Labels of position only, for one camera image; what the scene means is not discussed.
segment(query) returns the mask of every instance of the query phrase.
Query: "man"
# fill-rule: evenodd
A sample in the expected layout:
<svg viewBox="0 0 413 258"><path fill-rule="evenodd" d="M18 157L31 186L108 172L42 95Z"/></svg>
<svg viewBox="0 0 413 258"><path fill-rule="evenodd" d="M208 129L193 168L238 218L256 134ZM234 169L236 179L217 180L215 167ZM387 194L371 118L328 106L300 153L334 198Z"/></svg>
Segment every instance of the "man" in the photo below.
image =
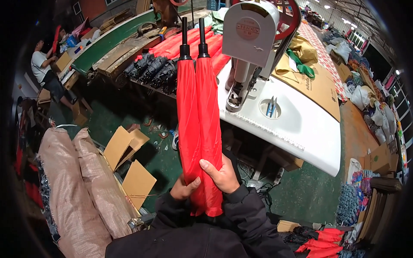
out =
<svg viewBox="0 0 413 258"><path fill-rule="evenodd" d="M34 53L31 56L31 70L43 88L50 91L54 97L72 110L73 105L64 96L65 89L63 88L62 83L50 67L50 64L57 60L56 56L50 57L52 55L53 48L51 48L47 54L41 52L42 48L43 40L40 40L36 44Z"/></svg>
<svg viewBox="0 0 413 258"><path fill-rule="evenodd" d="M190 216L188 197L201 178L186 185L181 175L173 188L157 199L157 215L150 229L113 240L105 257L129 258L137 253L142 257L295 257L267 218L255 188L240 185L229 158L222 155L219 171L206 160L199 164L223 192L224 214L234 230L199 223L195 221L198 217Z"/></svg>

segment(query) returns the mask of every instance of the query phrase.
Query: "hand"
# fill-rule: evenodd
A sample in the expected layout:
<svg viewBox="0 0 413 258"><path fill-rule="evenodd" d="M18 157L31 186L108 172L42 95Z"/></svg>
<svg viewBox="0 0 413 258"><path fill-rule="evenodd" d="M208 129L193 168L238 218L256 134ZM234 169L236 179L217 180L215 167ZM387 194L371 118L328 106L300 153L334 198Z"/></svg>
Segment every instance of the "hand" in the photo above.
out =
<svg viewBox="0 0 413 258"><path fill-rule="evenodd" d="M240 187L231 160L224 154L222 154L222 168L219 171L209 161L204 159L201 159L199 164L224 193L231 194Z"/></svg>
<svg viewBox="0 0 413 258"><path fill-rule="evenodd" d="M185 180L183 179L183 174L181 174L173 185L170 194L175 200L183 201L188 199L191 193L193 193L200 184L201 179L200 177L197 177L192 183L186 185Z"/></svg>

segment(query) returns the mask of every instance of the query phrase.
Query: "yellow bag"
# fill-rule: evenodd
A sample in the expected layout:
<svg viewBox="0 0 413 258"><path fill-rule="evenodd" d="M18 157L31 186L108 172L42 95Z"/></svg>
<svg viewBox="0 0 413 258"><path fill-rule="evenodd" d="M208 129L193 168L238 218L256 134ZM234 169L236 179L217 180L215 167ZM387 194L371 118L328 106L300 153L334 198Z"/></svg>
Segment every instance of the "yellow bag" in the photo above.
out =
<svg viewBox="0 0 413 258"><path fill-rule="evenodd" d="M305 38L296 35L290 44L290 49L298 56L300 61L305 63L317 63L317 50Z"/></svg>

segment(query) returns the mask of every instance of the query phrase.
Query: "sneaker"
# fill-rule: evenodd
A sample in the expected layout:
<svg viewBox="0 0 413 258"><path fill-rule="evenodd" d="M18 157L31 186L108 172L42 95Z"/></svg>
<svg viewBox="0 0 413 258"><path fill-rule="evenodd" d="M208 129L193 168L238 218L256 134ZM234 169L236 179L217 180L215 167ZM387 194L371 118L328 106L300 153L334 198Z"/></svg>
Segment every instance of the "sneaker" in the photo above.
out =
<svg viewBox="0 0 413 258"><path fill-rule="evenodd" d="M178 146L178 130L175 130L175 132L173 133L173 139L172 139L172 148L174 150L178 150L177 146Z"/></svg>

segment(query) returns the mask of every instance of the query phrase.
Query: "person's left hand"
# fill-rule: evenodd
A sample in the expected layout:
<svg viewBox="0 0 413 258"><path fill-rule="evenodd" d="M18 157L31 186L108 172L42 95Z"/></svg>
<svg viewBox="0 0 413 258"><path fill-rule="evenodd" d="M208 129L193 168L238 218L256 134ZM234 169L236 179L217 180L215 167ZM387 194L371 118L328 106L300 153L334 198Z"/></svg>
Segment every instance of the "person's left hand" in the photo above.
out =
<svg viewBox="0 0 413 258"><path fill-rule="evenodd" d="M200 184L201 179L200 177L197 177L192 183L186 185L185 180L183 179L183 174L181 174L173 185L170 194L175 200L183 201L188 199L191 193L193 193Z"/></svg>

